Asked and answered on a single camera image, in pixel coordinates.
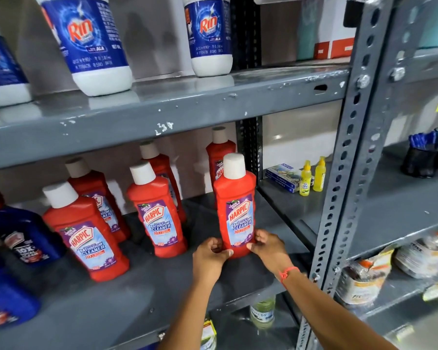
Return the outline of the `yellow glue bottle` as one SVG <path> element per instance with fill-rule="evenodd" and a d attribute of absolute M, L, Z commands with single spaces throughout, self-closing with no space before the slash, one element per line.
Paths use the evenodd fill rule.
<path fill-rule="evenodd" d="M 304 167 L 301 170 L 300 182 L 299 182 L 299 194 L 301 196 L 308 196 L 311 187 L 311 164 L 310 160 L 306 160 Z"/>
<path fill-rule="evenodd" d="M 326 158 L 324 156 L 321 156 L 318 161 L 318 164 L 315 167 L 314 184 L 313 184 L 314 191 L 316 192 L 323 191 L 326 172 L 327 172 Z"/>

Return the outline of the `white blue-label bleach bottle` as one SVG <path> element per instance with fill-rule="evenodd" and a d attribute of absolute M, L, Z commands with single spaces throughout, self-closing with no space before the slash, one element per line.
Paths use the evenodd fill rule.
<path fill-rule="evenodd" d="M 87 96 L 130 90 L 133 74 L 109 0 L 36 0 L 77 87 Z"/>
<path fill-rule="evenodd" d="M 230 0 L 182 2 L 195 75 L 228 75 L 233 66 Z"/>
<path fill-rule="evenodd" d="M 0 32 L 0 108 L 31 101 L 30 83 Z"/>

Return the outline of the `white box with red stripe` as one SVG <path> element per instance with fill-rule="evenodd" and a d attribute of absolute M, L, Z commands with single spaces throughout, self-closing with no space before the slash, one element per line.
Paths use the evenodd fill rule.
<path fill-rule="evenodd" d="M 347 0 L 323 0 L 317 19 L 315 60 L 351 56 L 356 29 L 344 26 L 346 5 Z"/>

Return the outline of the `clear green liquid bottle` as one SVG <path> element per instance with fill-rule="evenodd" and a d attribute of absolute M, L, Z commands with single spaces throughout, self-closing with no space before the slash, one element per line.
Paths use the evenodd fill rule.
<path fill-rule="evenodd" d="M 274 323 L 276 296 L 257 302 L 249 307 L 251 322 L 257 329 L 269 329 Z"/>

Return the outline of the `blue crayon box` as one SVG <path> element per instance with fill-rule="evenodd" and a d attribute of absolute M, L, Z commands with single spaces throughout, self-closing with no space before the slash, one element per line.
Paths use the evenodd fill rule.
<path fill-rule="evenodd" d="M 296 193 L 299 191 L 298 183 L 292 183 L 281 176 L 275 174 L 274 172 L 270 170 L 265 171 L 265 176 L 270 179 L 271 181 L 275 182 L 279 186 L 283 187 L 285 190 L 289 191 L 290 193 Z"/>
<path fill-rule="evenodd" d="M 272 170 L 274 174 L 293 184 L 296 184 L 301 179 L 301 169 L 294 168 L 285 163 L 270 167 L 269 170 Z"/>

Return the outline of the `group of red cleaner bottles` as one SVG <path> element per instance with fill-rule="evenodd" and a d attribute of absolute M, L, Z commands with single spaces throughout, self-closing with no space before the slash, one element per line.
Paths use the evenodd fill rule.
<path fill-rule="evenodd" d="M 158 258 L 175 258 L 187 251 L 182 225 L 166 178 L 157 176 L 147 160 L 130 167 L 134 182 L 128 197 L 138 212 Z M 70 182 L 42 188 L 50 208 L 44 221 L 63 239 L 95 282 L 110 281 L 129 270 L 108 223 L 94 198 L 78 194 Z"/>

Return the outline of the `white orange plastic packet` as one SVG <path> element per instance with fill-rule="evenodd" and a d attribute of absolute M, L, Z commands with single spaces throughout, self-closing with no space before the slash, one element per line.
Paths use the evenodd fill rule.
<path fill-rule="evenodd" d="M 394 264 L 415 279 L 427 279 L 438 274 L 438 232 L 400 247 Z"/>
<path fill-rule="evenodd" d="M 337 299 L 347 307 L 372 305 L 391 273 L 394 251 L 388 246 L 373 257 L 349 262 L 341 272 Z"/>

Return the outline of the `person's right forearm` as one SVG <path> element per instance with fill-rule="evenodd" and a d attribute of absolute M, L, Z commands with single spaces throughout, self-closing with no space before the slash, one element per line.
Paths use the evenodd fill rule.
<path fill-rule="evenodd" d="M 398 350 L 319 289 L 300 270 L 292 270 L 280 282 L 290 293 L 324 350 Z"/>

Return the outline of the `red bathroom cleaner bottle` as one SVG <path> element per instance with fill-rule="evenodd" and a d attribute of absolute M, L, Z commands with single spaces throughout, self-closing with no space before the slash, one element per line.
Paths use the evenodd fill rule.
<path fill-rule="evenodd" d="M 219 229 L 223 250 L 230 259 L 246 256 L 248 243 L 255 242 L 256 176 L 246 170 L 241 153 L 223 157 L 223 174 L 214 182 Z"/>

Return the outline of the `black mesh pen holder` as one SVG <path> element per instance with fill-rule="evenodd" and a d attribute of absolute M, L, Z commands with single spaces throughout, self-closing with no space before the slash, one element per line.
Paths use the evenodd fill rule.
<path fill-rule="evenodd" d="M 401 165 L 401 172 L 415 178 L 432 178 L 436 174 L 435 158 L 438 151 L 434 144 L 424 147 L 409 145 Z"/>

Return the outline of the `grey metal shelf rack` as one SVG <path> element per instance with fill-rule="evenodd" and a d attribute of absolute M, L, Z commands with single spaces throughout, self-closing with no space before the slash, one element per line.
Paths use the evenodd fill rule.
<path fill-rule="evenodd" d="M 354 84 L 362 71 L 344 68 L 346 119 L 339 125 L 324 198 L 284 193 L 262 180 L 259 191 L 298 236 L 317 232 L 309 277 L 331 297 L 350 261 L 409 244 L 438 230 L 438 171 L 401 172 L 408 134 L 438 127 L 438 47 L 418 49 L 438 0 L 388 0 L 379 18 L 385 39 L 370 94 Z"/>
<path fill-rule="evenodd" d="M 329 192 L 325 196 L 310 279 L 321 282 L 316 272 L 321 263 L 326 273 L 333 235 L 343 205 L 350 171 L 361 137 L 362 112 L 369 107 L 373 85 L 356 87 L 362 74 L 362 52 L 372 48 L 378 57 L 379 36 L 384 36 L 395 0 L 367 0 L 363 5 L 352 68 L 305 69 L 284 67 L 239 72 L 234 86 L 193 92 L 187 80 L 144 82 L 152 97 L 137 103 L 117 102 L 109 95 L 102 108 L 81 106 L 83 94 L 50 95 L 40 100 L 43 117 L 0 126 L 0 169 L 35 163 L 47 158 L 93 151 L 125 142 L 165 137 L 219 123 L 237 122 L 239 147 L 246 162 L 257 168 L 258 148 L 252 137 L 261 135 L 261 117 L 344 98 L 333 153 Z M 42 308 L 30 321 L 0 328 L 0 350 L 75 350 L 87 345 L 94 350 L 131 350 L 158 340 L 181 301 L 192 278 L 188 253 L 169 261 L 155 261 L 148 252 L 124 242 L 134 266 L 123 276 L 98 286 L 74 258 L 65 257 L 56 267 L 29 270 L 6 259 L 18 279 L 41 296 Z"/>

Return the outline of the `person's left forearm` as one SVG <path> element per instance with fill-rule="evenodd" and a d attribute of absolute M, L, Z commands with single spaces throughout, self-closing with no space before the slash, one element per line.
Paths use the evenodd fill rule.
<path fill-rule="evenodd" d="M 157 350 L 200 350 L 206 309 L 215 283 L 208 279 L 193 281 Z"/>

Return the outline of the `yellow green small packet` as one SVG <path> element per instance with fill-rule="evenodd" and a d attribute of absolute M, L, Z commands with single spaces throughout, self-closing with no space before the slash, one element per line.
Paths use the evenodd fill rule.
<path fill-rule="evenodd" d="M 203 326 L 200 350 L 217 349 L 217 332 L 211 319 L 206 318 Z"/>

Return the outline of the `teal packet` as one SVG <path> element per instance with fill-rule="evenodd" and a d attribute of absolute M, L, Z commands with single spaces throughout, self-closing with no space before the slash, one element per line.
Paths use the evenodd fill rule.
<path fill-rule="evenodd" d="M 303 0 L 298 26 L 297 60 L 313 59 L 319 23 L 319 1 Z"/>

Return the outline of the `person's left hand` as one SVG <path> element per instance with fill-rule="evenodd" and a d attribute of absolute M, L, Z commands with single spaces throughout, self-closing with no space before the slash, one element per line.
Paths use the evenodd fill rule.
<path fill-rule="evenodd" d="M 193 253 L 193 282 L 212 290 L 218 281 L 227 259 L 218 259 L 216 253 L 225 250 L 223 241 L 210 237 L 201 243 Z"/>

